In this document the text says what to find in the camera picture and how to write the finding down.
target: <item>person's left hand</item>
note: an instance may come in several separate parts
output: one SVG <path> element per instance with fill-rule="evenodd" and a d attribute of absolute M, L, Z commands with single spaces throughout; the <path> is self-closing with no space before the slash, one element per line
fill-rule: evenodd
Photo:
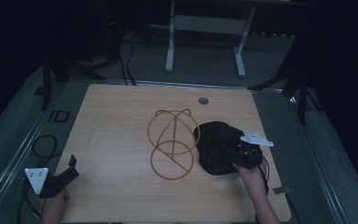
<path fill-rule="evenodd" d="M 65 201 L 69 194 L 65 189 L 61 190 L 53 198 L 39 199 L 42 206 L 42 224 L 58 224 L 63 218 Z"/>

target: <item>wooden surface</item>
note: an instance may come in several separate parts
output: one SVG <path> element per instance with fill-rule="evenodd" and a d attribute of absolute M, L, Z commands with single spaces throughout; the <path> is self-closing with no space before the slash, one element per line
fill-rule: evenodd
<path fill-rule="evenodd" d="M 209 103 L 201 105 L 200 97 L 208 98 Z M 71 154 L 76 156 L 80 176 L 68 186 L 64 222 L 253 221 L 255 211 L 240 176 L 209 175 L 198 164 L 196 148 L 192 150 L 194 166 L 184 178 L 166 180 L 153 172 L 149 122 L 159 110 L 187 108 L 198 124 L 220 120 L 245 134 L 265 136 L 253 96 L 246 90 L 91 85 L 57 168 L 60 174 L 68 167 Z M 153 142 L 169 120 L 169 116 L 154 119 L 150 125 Z M 182 121 L 191 130 L 197 127 L 191 119 Z M 172 127 L 160 142 L 172 139 Z M 175 139 L 191 145 L 192 135 L 184 127 L 177 123 Z M 175 152 L 183 148 L 176 144 Z M 281 182 L 269 147 L 262 150 L 270 166 L 268 185 L 277 188 Z M 160 155 L 156 154 L 154 164 L 164 175 L 184 172 Z M 175 158 L 184 167 L 191 165 L 190 153 Z M 274 195 L 271 190 L 268 197 L 279 219 L 290 219 L 284 195 Z"/>

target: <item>white metal table leg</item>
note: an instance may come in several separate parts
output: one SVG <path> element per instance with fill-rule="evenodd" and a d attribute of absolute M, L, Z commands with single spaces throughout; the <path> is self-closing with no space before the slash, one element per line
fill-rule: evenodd
<path fill-rule="evenodd" d="M 165 71 L 171 72 L 173 68 L 173 54 L 175 50 L 175 45 L 173 42 L 173 32 L 174 32 L 174 19 L 175 19 L 175 1 L 171 1 L 171 19 L 170 19 L 170 45 L 168 46 L 167 52 L 167 62 L 165 63 Z"/>
<path fill-rule="evenodd" d="M 245 67 L 243 65 L 243 59 L 242 59 L 241 53 L 242 53 L 243 46 L 245 45 L 246 37 L 248 36 L 249 28 L 251 27 L 251 23 L 252 23 L 254 14 L 255 14 L 255 7 L 252 7 L 249 12 L 248 19 L 243 26 L 243 32 L 241 34 L 241 42 L 236 48 L 234 48 L 234 57 L 235 57 L 235 62 L 237 63 L 239 77 L 246 76 Z"/>

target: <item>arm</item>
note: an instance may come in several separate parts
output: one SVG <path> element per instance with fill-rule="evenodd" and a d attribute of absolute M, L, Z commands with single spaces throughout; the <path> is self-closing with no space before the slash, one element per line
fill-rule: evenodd
<path fill-rule="evenodd" d="M 68 192 L 63 189 L 53 198 L 39 199 L 42 206 L 42 224 L 58 224 L 60 223 L 65 208 L 65 201 Z"/>
<path fill-rule="evenodd" d="M 275 224 L 280 223 L 278 217 L 273 210 L 269 198 L 266 194 L 266 187 L 264 183 L 263 176 L 257 167 L 254 167 L 250 170 L 234 164 L 238 172 L 242 177 L 243 184 L 246 187 L 246 190 L 249 193 L 249 197 L 252 200 L 255 213 L 261 224 Z M 263 172 L 266 172 L 266 162 L 261 163 L 261 168 Z"/>

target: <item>dark background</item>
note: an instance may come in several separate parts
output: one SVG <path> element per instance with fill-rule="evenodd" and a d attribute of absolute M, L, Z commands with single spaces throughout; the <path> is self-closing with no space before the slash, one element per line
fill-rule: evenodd
<path fill-rule="evenodd" d="M 79 2 L 0 1 L 0 114 L 23 81 L 41 66 L 51 45 L 74 59 L 90 58 L 87 31 L 76 14 Z M 189 7 L 193 6 L 184 4 L 178 10 Z M 170 1 L 133 0 L 116 8 L 114 17 L 125 10 L 122 19 L 147 40 L 148 24 L 168 25 L 169 8 Z M 203 13 L 229 17 L 243 11 L 213 4 L 208 9 Z M 264 4 L 257 8 L 251 30 L 297 36 L 287 61 L 293 66 L 300 59 L 310 61 L 309 84 L 358 172 L 358 1 L 321 1 L 312 9 Z"/>

